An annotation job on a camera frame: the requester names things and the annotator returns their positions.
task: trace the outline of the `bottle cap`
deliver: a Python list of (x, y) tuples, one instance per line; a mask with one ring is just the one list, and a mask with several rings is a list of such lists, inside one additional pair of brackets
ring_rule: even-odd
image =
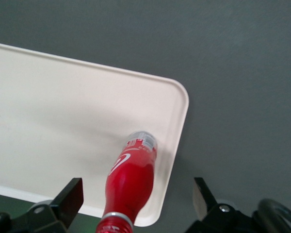
[(128, 137), (126, 145), (128, 142), (138, 139), (142, 140), (142, 145), (148, 147), (150, 150), (157, 149), (157, 141), (155, 137), (146, 131), (137, 131), (132, 133)]
[(132, 227), (119, 216), (108, 216), (99, 222), (96, 233), (132, 233)]
[(105, 218), (108, 218), (111, 216), (120, 217), (120, 218), (124, 219), (130, 225), (131, 228), (133, 227), (133, 224), (132, 224), (130, 218), (128, 216), (126, 216), (125, 214), (122, 214), (120, 212), (106, 213), (104, 216), (101, 217), (101, 220), (104, 220)]

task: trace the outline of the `red bottle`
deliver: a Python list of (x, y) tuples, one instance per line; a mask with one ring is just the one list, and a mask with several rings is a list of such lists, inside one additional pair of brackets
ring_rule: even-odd
[(155, 138), (144, 131), (131, 134), (106, 182), (106, 206), (96, 233), (132, 233), (136, 216), (153, 188)]

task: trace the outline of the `white tray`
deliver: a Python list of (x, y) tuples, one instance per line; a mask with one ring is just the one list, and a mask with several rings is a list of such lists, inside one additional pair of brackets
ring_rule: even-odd
[(101, 217), (105, 181), (127, 136), (152, 133), (152, 195), (136, 226), (160, 216), (189, 99), (178, 82), (0, 44), (0, 195), (53, 199), (83, 178), (80, 213)]

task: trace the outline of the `gray surface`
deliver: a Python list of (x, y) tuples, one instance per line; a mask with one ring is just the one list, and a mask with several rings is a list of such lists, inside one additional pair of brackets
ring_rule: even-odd
[(181, 82), (190, 107), (159, 221), (195, 220), (193, 177), (245, 214), (291, 208), (291, 1), (0, 1), (0, 43)]

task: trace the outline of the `bottle label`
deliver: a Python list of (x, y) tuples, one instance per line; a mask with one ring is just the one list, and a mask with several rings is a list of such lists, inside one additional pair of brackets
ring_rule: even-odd
[(125, 161), (127, 161), (130, 158), (130, 154), (126, 153), (121, 155), (118, 160), (115, 162), (115, 164), (113, 165), (110, 173), (108, 174), (108, 176), (111, 175), (112, 172), (114, 172), (114, 170), (116, 170), (122, 163), (124, 163)]

